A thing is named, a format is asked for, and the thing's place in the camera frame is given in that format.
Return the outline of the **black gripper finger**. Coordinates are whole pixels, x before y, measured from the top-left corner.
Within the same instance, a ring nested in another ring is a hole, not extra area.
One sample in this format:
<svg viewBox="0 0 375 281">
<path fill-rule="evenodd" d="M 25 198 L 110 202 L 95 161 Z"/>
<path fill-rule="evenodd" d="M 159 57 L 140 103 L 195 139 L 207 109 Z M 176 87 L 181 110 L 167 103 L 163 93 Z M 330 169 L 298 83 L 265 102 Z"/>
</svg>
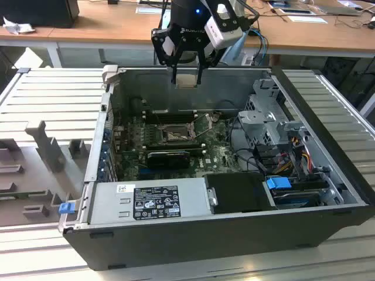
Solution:
<svg viewBox="0 0 375 281">
<path fill-rule="evenodd" d="M 204 54 L 204 50 L 198 51 L 197 55 L 199 63 L 197 66 L 196 76 L 197 85 L 201 84 L 203 70 L 209 67 L 216 67 L 225 52 L 226 48 L 220 50 L 214 49 L 212 53 L 206 57 L 206 55 Z"/>
<path fill-rule="evenodd" d="M 152 29 L 151 40 L 154 51 L 162 66 L 172 69 L 171 83 L 176 84 L 177 64 L 179 60 L 179 44 L 172 40 L 178 29 L 168 27 L 166 29 Z"/>
</svg>

